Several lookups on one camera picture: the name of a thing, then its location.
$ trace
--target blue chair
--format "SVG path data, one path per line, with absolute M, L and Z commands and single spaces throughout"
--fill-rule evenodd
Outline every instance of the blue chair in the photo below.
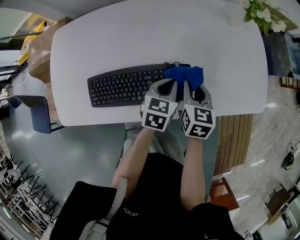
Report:
M 15 95 L 7 97 L 6 100 L 14 109 L 22 103 L 30 108 L 32 126 L 37 132 L 50 134 L 64 128 L 64 126 L 60 126 L 52 129 L 52 125 L 57 125 L 57 123 L 50 122 L 47 99 L 43 96 Z

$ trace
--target black keyboard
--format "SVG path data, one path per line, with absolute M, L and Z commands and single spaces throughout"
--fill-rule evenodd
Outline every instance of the black keyboard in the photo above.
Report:
M 164 79 L 164 71 L 187 64 L 154 64 L 128 67 L 103 73 L 88 79 L 90 102 L 93 107 L 139 105 L 149 87 Z

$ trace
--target gray pants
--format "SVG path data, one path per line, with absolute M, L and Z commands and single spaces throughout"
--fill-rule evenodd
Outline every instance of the gray pants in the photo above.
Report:
M 123 153 L 121 160 L 133 145 L 137 135 L 141 131 L 140 123 L 125 124 L 127 137 L 124 141 Z M 183 163 L 183 151 L 173 134 L 167 129 L 164 132 L 156 132 L 149 153 L 158 152 L 167 155 L 179 163 Z

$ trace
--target shiny floor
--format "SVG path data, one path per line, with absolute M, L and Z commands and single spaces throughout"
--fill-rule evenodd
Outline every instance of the shiny floor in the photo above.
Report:
M 13 95 L 46 94 L 44 84 L 30 77 L 27 69 L 13 80 L 12 86 L 9 93 Z M 123 147 L 124 124 L 65 127 L 48 135 L 33 130 L 30 110 L 26 106 L 11 109 L 10 115 L 2 125 L 15 161 L 24 162 L 21 170 L 30 165 L 30 172 L 40 176 L 39 184 L 48 185 L 49 193 L 60 202 L 60 207 L 79 180 L 110 186 Z M 203 144 L 207 194 L 217 152 L 218 123 L 216 126 Z M 168 129 L 185 150 L 186 137 L 180 122 L 171 121 Z
M 280 87 L 279 78 L 269 77 L 267 104 L 262 113 L 253 117 L 245 164 L 225 174 L 240 205 L 233 225 L 241 235 L 268 214 L 264 202 L 273 189 L 281 183 L 289 190 L 300 175 L 299 155 L 292 169 L 286 171 L 281 167 L 288 143 L 295 146 L 300 139 L 296 92 Z

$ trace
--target yellow object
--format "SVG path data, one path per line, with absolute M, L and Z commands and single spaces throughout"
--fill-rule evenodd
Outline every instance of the yellow object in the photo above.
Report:
M 31 33 L 33 32 L 42 32 L 44 30 L 45 21 L 38 25 Z M 38 35 L 28 36 L 24 39 L 23 46 L 20 52 L 20 59 L 18 60 L 19 65 L 22 65 L 28 59 L 28 51 L 29 51 L 29 44 L 36 39 Z

